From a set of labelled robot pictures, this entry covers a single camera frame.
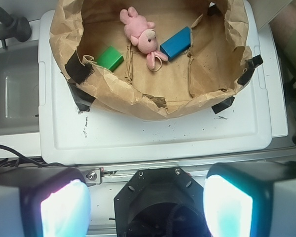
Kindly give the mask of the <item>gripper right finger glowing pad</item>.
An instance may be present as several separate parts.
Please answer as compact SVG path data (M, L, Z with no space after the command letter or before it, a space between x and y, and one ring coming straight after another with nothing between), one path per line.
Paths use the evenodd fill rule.
M214 237L296 237L296 161L215 163L203 206Z

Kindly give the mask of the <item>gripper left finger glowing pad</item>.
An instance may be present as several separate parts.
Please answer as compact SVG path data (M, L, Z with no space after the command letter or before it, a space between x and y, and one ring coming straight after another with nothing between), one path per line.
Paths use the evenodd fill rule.
M90 215L77 168L0 168L0 237L84 237Z

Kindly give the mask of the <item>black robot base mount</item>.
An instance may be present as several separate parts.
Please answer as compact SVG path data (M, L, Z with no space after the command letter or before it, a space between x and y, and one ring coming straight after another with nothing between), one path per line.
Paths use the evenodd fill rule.
M114 197L119 237L209 237L203 187L172 168L136 172Z

